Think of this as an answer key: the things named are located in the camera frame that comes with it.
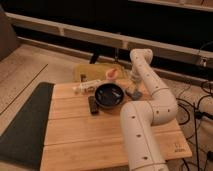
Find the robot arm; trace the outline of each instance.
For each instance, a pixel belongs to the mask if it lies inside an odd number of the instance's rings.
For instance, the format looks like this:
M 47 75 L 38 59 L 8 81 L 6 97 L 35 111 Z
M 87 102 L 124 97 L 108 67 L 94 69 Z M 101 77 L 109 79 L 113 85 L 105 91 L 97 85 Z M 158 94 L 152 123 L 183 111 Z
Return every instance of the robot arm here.
M 141 78 L 153 99 L 128 102 L 121 109 L 121 126 L 131 170 L 168 170 L 151 126 L 174 119 L 178 105 L 170 89 L 149 66 L 152 56 L 150 49 L 134 49 L 130 53 L 132 78 Z

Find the black cloth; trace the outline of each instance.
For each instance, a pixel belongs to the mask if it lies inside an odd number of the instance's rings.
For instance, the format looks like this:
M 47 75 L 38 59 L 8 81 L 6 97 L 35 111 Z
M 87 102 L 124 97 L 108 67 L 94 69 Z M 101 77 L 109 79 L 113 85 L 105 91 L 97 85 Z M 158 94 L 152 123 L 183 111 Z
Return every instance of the black cloth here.
M 40 168 L 53 84 L 40 83 L 0 137 L 0 160 Z

